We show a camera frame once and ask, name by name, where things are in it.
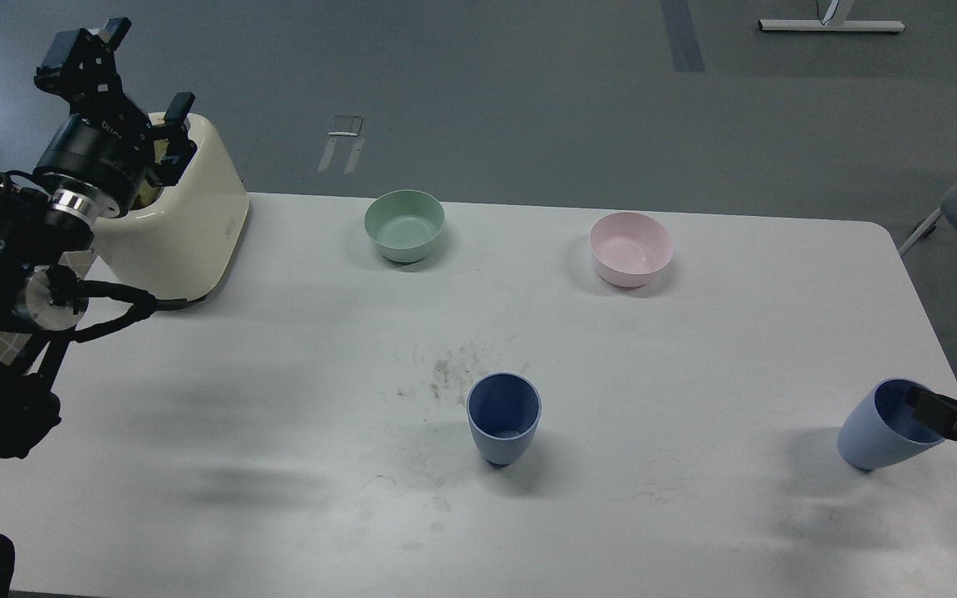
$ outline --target cup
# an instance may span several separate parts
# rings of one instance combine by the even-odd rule
[[[870,390],[837,435],[837,450],[844,461],[870,472],[906,461],[945,440],[915,420],[915,408],[906,402],[915,385],[922,386],[893,378]]]
[[[471,438],[486,461],[509,465],[531,446],[542,397],[521,375],[498,372],[475,382],[468,393]]]

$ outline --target pink bowl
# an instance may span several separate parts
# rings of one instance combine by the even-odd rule
[[[616,212],[589,231],[593,268],[616,287],[643,287],[675,255],[675,240],[662,224],[644,214]]]

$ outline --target gray floor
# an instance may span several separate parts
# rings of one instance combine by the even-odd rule
[[[125,89],[179,90],[248,189],[872,220],[896,241],[957,178],[957,0],[861,0],[900,35],[763,33],[812,0],[0,3],[0,168],[67,110],[56,31],[126,15]],[[318,165],[335,114],[365,118]],[[906,264],[957,374],[957,234]]]

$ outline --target bowl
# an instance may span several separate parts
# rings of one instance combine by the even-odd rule
[[[364,215],[364,228],[379,253],[401,264],[428,257],[437,247],[444,224],[441,203],[432,194],[414,189],[384,194]]]
[[[675,255],[675,240],[662,224],[635,212],[609,214],[589,231],[593,268],[616,287],[635,288],[652,282]]]

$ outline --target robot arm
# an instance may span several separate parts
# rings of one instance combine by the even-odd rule
[[[56,35],[35,84],[65,99],[69,117],[33,174],[0,173],[0,331],[31,334],[13,363],[0,363],[0,458],[24,457],[61,421],[51,386],[69,343],[181,306],[141,289],[82,281],[58,265],[64,252],[90,248],[97,218],[128,213],[141,183],[179,182],[197,152],[186,128],[193,94],[176,95],[163,124],[155,125],[123,92],[114,50],[129,27],[117,18],[101,30]],[[164,155],[157,159],[159,141]],[[18,175],[42,188],[15,185]],[[129,302],[132,309],[77,331],[88,297]],[[39,370],[29,372],[45,348]]]

